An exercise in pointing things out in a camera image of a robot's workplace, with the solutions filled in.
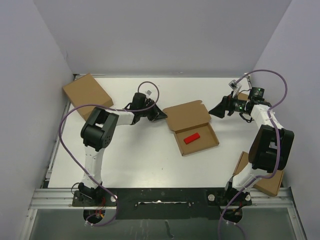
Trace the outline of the red rectangular block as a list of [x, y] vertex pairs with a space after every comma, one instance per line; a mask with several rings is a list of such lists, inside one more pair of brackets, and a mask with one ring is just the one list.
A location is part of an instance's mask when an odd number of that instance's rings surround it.
[[200, 134], [198, 132], [196, 132], [196, 133], [184, 138], [183, 141], [186, 145], [188, 145], [188, 144], [198, 140], [200, 137], [201, 137]]

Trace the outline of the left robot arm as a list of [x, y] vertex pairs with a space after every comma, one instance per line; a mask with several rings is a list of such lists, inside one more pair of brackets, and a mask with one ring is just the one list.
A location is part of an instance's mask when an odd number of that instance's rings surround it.
[[80, 132], [85, 147], [85, 171], [78, 190], [89, 205], [95, 206], [102, 199], [103, 155], [116, 127], [133, 126], [141, 118], [155, 122], [167, 117], [148, 94], [141, 92], [136, 92], [132, 101], [121, 110], [106, 110], [97, 106], [93, 109]]

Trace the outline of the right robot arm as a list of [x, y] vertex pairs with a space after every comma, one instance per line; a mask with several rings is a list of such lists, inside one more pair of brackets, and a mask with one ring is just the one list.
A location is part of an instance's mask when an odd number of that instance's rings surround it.
[[264, 99], [264, 92], [263, 88], [252, 87], [246, 100], [231, 93], [208, 112], [221, 119], [235, 112], [241, 117], [249, 115], [250, 118], [245, 121], [255, 122], [258, 127], [248, 153], [248, 163], [230, 178], [222, 192], [223, 200], [230, 205], [245, 199], [261, 179], [270, 179], [277, 171], [282, 171], [290, 155], [294, 132], [277, 121], [271, 104]]

